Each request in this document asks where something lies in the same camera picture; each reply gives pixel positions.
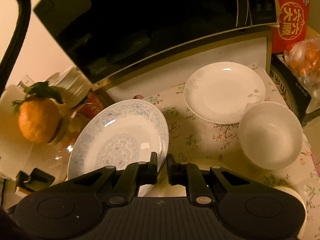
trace round white plate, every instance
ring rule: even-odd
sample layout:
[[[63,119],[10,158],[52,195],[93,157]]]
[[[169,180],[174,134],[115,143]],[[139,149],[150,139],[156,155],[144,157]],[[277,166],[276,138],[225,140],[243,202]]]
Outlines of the round white plate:
[[[153,104],[139,99],[115,103],[94,117],[81,132],[68,164],[68,179],[107,165],[123,170],[130,163],[158,154],[158,170],[169,145],[167,122]]]
[[[250,68],[234,62],[217,62],[194,72],[184,89],[190,110],[218,124],[240,122],[250,106],[264,101],[266,88]]]
[[[298,157],[302,146],[299,120],[286,106],[262,102],[239,123],[238,139],[248,159],[266,170],[282,169]]]

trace ribbed black surface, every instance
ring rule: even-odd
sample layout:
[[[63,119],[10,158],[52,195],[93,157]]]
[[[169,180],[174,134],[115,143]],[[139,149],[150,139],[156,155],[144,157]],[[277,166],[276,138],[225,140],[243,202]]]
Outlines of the ribbed black surface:
[[[186,197],[134,198],[129,206],[109,210],[96,229],[95,240],[241,239],[228,232],[211,209],[192,206]]]

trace plastic bag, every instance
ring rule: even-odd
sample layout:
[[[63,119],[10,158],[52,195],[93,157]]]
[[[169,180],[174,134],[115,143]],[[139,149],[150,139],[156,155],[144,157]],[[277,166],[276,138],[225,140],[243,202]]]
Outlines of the plastic bag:
[[[320,100],[320,37],[292,44],[284,51],[284,60],[299,83]]]

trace table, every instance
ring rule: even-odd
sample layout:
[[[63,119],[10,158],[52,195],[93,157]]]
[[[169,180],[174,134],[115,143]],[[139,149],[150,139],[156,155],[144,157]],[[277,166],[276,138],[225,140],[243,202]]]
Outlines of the table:
[[[266,86],[265,101],[286,105],[265,70],[255,65],[249,67],[262,78]],[[168,153],[172,153],[177,162],[194,163],[200,169],[208,170],[210,166],[219,165],[271,187],[294,189],[303,198],[307,208],[307,225],[301,239],[320,239],[320,175],[306,136],[303,134],[301,152],[291,165],[277,171],[256,168],[242,153],[237,139],[238,126],[219,126],[194,115],[184,101],[184,85],[178,84],[144,98],[157,106],[167,120],[170,137]],[[185,196],[185,188],[169,186],[164,168],[158,184],[147,196]]]

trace microwave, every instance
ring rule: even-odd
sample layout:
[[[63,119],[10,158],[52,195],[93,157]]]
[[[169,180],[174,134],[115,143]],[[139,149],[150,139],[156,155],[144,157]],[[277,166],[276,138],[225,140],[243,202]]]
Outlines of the microwave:
[[[34,12],[92,83],[184,44],[277,22],[275,0],[41,0]]]

